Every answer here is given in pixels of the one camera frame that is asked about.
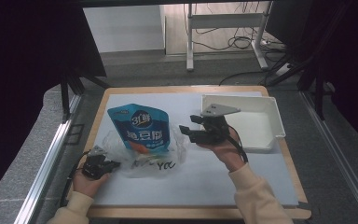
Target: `hand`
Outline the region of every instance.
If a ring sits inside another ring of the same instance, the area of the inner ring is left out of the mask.
[[[109,178],[109,174],[105,174],[101,176],[100,179],[97,180],[90,179],[81,173],[81,169],[78,169],[75,172],[75,176],[74,176],[74,191],[77,191],[79,193],[85,194],[93,198],[95,194],[98,192],[100,186],[104,182],[106,182],[108,178]]]
[[[240,138],[232,128],[229,128],[229,132],[230,136],[235,141],[238,142],[240,140]],[[230,142],[228,142],[228,140],[218,145],[197,145],[199,147],[205,147],[210,149],[217,156],[217,158],[225,164],[225,166],[230,172],[234,172],[240,169],[245,164],[238,150]]]

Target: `white metal stand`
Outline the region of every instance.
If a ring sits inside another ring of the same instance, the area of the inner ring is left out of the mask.
[[[192,4],[188,4],[188,40],[187,40],[187,71],[194,70],[193,57],[193,29],[213,29],[213,28],[237,28],[237,27],[258,27],[256,39],[252,41],[252,48],[260,64],[261,69],[267,70],[269,67],[260,49],[260,42],[266,28],[267,18],[271,9],[272,1],[268,2],[267,8],[263,13],[248,14],[214,14],[214,15],[193,15]]]

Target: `wall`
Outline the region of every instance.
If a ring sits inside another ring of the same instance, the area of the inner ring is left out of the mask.
[[[164,49],[161,6],[84,8],[98,51]]]

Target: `white tray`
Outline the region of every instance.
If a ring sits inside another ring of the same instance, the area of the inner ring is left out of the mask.
[[[246,152],[268,153],[277,138],[286,136],[273,97],[203,95],[201,109],[210,104],[228,105],[241,110],[225,117],[227,123],[239,133]]]

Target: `sweatshirt cuff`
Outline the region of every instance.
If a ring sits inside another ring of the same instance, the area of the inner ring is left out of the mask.
[[[92,203],[94,203],[94,200],[91,197],[73,191],[71,194],[71,199],[69,200],[66,207],[69,210],[85,217]]]
[[[258,176],[252,171],[248,162],[239,170],[228,174],[236,189],[250,188],[258,180]]]

